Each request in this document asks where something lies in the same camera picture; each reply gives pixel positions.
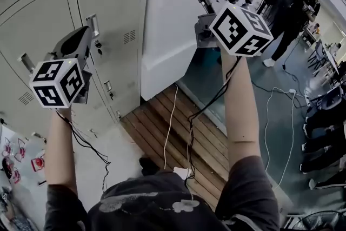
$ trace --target locker vent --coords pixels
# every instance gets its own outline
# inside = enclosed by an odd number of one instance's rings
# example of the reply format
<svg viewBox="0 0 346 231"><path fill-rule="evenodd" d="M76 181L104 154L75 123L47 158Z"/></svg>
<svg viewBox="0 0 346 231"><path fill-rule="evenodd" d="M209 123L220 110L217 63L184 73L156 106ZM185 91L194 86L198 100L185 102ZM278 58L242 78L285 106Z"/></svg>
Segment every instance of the locker vent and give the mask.
<svg viewBox="0 0 346 231"><path fill-rule="evenodd" d="M33 95L31 93L29 93L29 92L26 92L20 98L18 98L18 100L21 103L23 103L24 105L27 105L33 99L34 99Z"/></svg>
<svg viewBox="0 0 346 231"><path fill-rule="evenodd" d="M136 39L136 30L132 30L124 35L124 44Z"/></svg>

